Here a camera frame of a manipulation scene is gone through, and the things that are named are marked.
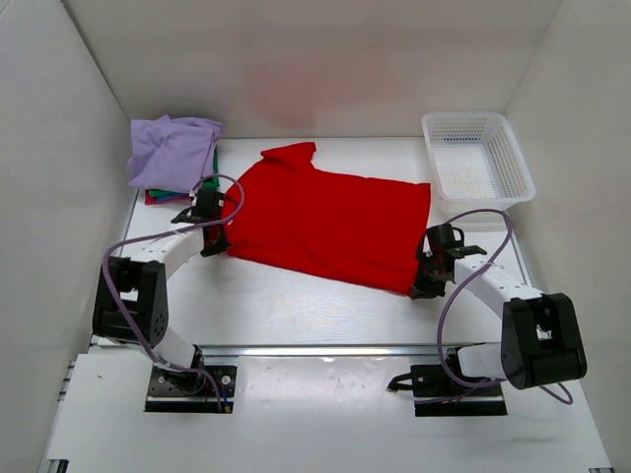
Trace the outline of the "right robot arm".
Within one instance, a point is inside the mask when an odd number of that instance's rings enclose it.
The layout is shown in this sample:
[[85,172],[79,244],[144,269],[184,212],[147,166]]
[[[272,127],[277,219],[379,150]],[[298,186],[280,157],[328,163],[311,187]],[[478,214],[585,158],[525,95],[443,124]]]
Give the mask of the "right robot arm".
[[[453,394],[508,382],[518,390],[582,379],[588,361],[575,307],[562,294],[520,282],[450,223],[426,231],[417,249],[413,299],[446,298],[436,345],[443,386]],[[497,343],[464,346],[447,354],[444,329],[456,298],[470,292],[501,322]]]

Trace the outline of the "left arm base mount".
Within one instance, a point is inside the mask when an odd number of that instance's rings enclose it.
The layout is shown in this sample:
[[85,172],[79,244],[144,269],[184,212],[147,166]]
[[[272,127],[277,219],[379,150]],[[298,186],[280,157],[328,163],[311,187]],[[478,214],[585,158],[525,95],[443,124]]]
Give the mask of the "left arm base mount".
[[148,413],[232,414],[238,380],[237,359],[216,362],[196,355],[207,375],[152,367],[144,411]]

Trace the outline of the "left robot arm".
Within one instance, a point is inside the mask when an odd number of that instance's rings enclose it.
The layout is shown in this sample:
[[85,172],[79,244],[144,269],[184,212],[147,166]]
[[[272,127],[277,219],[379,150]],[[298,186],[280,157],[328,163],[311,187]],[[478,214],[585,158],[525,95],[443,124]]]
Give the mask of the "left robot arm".
[[190,258],[212,256],[227,250],[222,217],[225,195],[201,189],[192,205],[171,221],[168,234],[140,242],[130,256],[110,256],[108,272],[100,275],[93,314],[93,332],[121,345],[149,347],[148,357],[172,371],[185,392],[205,383],[201,350],[170,328],[167,282]]

